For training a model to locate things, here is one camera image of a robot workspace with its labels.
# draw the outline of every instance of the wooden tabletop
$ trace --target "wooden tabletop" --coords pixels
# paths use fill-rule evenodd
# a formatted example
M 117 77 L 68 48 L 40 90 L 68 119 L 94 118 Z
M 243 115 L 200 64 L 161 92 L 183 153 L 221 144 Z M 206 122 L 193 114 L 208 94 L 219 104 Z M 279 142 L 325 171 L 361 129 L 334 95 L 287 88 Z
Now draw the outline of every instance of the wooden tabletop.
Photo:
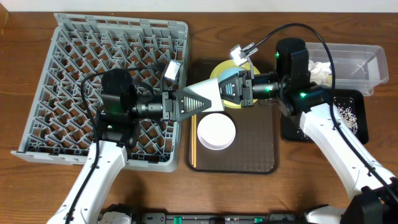
M 184 21 L 192 40 L 192 60 L 227 57 L 234 45 L 256 42 L 288 22 L 312 26 L 329 43 L 380 45 L 386 51 L 390 80 L 365 98 L 370 138 L 366 148 L 398 174 L 398 14 L 85 14 Z M 65 200 L 81 166 L 26 162 L 10 151 L 21 141 L 57 23 L 52 13 L 36 12 L 12 12 L 0 23 L 4 26 L 0 36 L 0 223 L 44 223 Z M 286 29 L 262 45 L 254 58 L 273 62 L 276 42 L 288 36 L 318 41 L 306 30 Z M 323 203 L 344 208 L 349 203 L 336 172 L 314 144 L 280 140 L 280 167 L 272 175 L 206 174 L 185 165 L 188 136 L 189 123 L 184 122 L 175 172 L 122 170 L 104 206 L 126 203 L 173 213 L 268 213 Z

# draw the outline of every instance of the black tray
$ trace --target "black tray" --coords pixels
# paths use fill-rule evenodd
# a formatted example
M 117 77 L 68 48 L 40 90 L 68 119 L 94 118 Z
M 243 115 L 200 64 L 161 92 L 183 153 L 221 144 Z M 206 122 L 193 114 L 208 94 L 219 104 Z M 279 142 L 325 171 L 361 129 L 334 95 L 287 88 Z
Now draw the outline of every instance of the black tray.
M 335 96 L 335 105 L 345 109 L 350 108 L 352 113 L 356 116 L 357 130 L 355 136 L 362 144 L 369 141 L 368 125 L 366 123 L 365 104 L 363 95 L 358 90 L 327 90 Z M 282 139 L 285 141 L 298 142 L 313 142 L 311 138 L 303 133 L 299 128 L 299 124 L 294 124 L 293 121 L 280 114 L 280 126 Z
M 200 58 L 189 71 L 188 85 L 209 78 L 211 71 L 227 59 Z M 259 70 L 262 63 L 254 62 Z M 185 153 L 189 168 L 199 172 L 227 172 L 244 174 L 270 174 L 279 165 L 279 107 L 260 105 L 244 109 L 225 108 L 236 127 L 236 137 L 226 149 L 214 151 L 203 146 L 192 128 L 197 128 L 200 120 L 208 113 L 191 120 L 190 145 Z

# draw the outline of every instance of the clear plastic container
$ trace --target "clear plastic container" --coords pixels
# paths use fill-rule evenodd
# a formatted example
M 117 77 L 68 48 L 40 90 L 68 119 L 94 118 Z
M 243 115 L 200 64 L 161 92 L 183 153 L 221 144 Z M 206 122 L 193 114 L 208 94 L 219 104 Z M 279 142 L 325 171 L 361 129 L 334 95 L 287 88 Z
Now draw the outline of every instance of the clear plastic container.
M 321 43 L 306 43 L 310 60 L 329 62 Z M 364 96 L 373 94 L 373 87 L 388 81 L 384 49 L 375 45 L 327 44 L 335 63 L 336 88 L 359 90 Z M 329 80 L 313 80 L 330 85 Z

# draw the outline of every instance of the dark brown placemat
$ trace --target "dark brown placemat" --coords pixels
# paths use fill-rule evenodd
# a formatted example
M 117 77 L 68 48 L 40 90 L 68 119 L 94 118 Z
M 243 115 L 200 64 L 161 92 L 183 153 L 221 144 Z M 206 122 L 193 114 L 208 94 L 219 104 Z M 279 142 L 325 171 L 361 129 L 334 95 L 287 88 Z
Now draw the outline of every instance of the dark brown placemat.
M 196 82 L 207 79 L 225 59 L 201 58 L 193 64 L 189 77 Z M 226 149 L 215 151 L 203 146 L 196 135 L 200 120 L 209 113 L 192 118 L 190 147 L 186 162 L 195 171 L 270 174 L 279 164 L 279 109 L 277 105 L 250 108 L 225 108 L 236 127 L 236 137 Z

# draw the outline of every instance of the white crumpled item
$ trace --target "white crumpled item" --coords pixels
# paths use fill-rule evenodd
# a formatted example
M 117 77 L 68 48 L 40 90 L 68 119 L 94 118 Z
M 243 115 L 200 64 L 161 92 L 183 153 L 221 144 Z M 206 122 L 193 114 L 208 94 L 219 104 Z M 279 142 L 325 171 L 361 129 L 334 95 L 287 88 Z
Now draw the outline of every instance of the white crumpled item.
M 308 61 L 308 71 L 311 72 L 311 82 L 316 82 L 318 85 L 327 84 L 331 79 L 330 62 L 317 62 Z

